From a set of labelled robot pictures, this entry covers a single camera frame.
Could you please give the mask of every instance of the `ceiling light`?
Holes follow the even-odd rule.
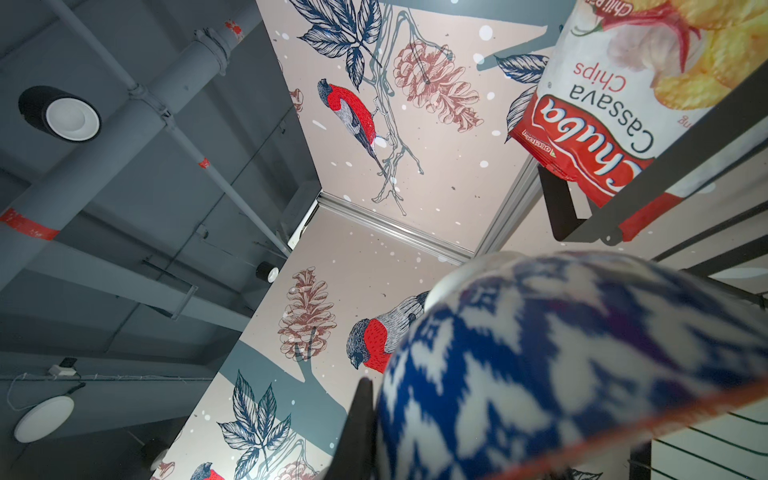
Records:
[[[93,105],[54,87],[38,85],[24,90],[18,110],[32,127],[70,142],[89,141],[101,129],[101,117]]]
[[[66,422],[73,408],[74,400],[66,395],[45,400],[19,420],[13,436],[21,443],[42,439]]]
[[[259,263],[259,266],[256,268],[256,277],[269,283],[277,279],[278,273],[280,273],[280,269],[269,262]]]

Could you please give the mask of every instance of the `wallpaper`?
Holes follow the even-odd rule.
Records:
[[[448,262],[321,207],[154,473],[309,480]]]
[[[323,189],[474,250],[527,157],[508,114],[573,0],[257,3]]]

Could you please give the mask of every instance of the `red chili pepper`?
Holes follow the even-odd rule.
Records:
[[[677,41],[680,44],[680,71],[685,71],[685,62],[688,59],[688,51],[690,50],[690,33],[693,32],[694,35],[701,39],[699,29],[688,25],[688,22],[680,16],[680,13],[669,2],[650,10],[631,13],[624,17],[606,15],[599,9],[595,11],[595,14],[601,16],[603,20],[593,31],[606,31],[622,25],[666,25],[671,28],[677,34]]]

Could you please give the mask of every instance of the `cassava chips bag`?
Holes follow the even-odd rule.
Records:
[[[577,0],[509,134],[602,207],[766,58],[768,0]],[[767,135],[764,120],[670,187],[624,241]]]

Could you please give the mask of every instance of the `gray pipe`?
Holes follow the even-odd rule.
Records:
[[[76,34],[80,35],[82,39],[85,40],[85,43],[87,43],[89,47],[96,51],[96,54],[101,57],[101,60],[103,60],[109,69],[112,70],[114,76],[123,82],[128,90],[133,90],[139,86],[138,82],[136,82],[134,78],[131,77],[131,74],[129,74],[125,68],[123,68],[123,66],[118,63],[117,59],[115,59],[115,57],[109,53],[109,50],[107,50],[106,47],[101,44],[98,38],[96,38],[96,36],[90,30],[88,30],[88,27],[86,27],[85,24],[80,21],[78,16],[75,15],[74,12],[70,10],[62,0],[43,0],[43,2],[47,3],[48,6],[51,7],[51,10],[53,10],[56,15],[58,15],[62,22],[64,22]]]
[[[242,29],[239,35],[226,26],[215,31],[226,49],[237,46],[261,22],[256,2],[234,21]],[[209,46],[192,41],[149,89],[171,112],[178,112],[220,73],[220,59]],[[9,210],[21,217],[0,222],[0,290],[48,244],[30,225],[61,230],[164,126],[148,104],[129,101],[104,123],[98,137],[74,149],[13,201]],[[3,217],[13,217],[9,213]]]
[[[283,243],[283,241],[279,239],[277,235],[272,233],[270,228],[266,225],[266,223],[263,222],[263,220],[261,220],[259,215],[253,211],[253,209],[248,205],[248,203],[246,203],[240,194],[237,193],[232,185],[230,185],[230,183],[221,176],[219,171],[216,170],[216,168],[205,157],[205,155],[203,155],[203,153],[194,146],[192,140],[190,140],[189,137],[175,124],[169,125],[167,130],[171,137],[173,137],[174,140],[190,155],[194,162],[200,165],[203,170],[205,170],[211,180],[213,180],[214,183],[218,185],[219,188],[223,190],[223,192],[227,194],[227,196],[235,203],[235,205],[237,205],[243,211],[243,213],[246,214],[246,216],[250,218],[257,227],[259,227],[259,230],[261,230],[261,232],[266,235],[266,237],[269,238],[272,243],[275,244],[275,247],[279,248],[280,251],[286,255],[290,255],[290,248],[288,248],[288,246]]]

